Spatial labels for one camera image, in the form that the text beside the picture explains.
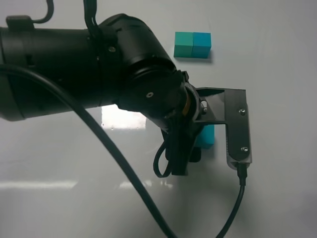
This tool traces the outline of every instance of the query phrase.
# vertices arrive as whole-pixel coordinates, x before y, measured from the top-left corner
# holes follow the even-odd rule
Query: screw
[[[108,50],[113,53],[113,52],[115,52],[116,49],[115,49],[115,47],[110,46],[110,47],[108,48]]]
[[[248,148],[248,147],[242,147],[242,148],[241,148],[241,151],[243,151],[243,152],[248,152],[248,151],[249,151],[249,148]]]
[[[150,92],[150,93],[147,94],[147,98],[151,98],[151,97],[153,97],[153,95],[154,95],[154,93]]]
[[[240,109],[239,113],[244,116],[246,114],[246,110],[245,109]]]

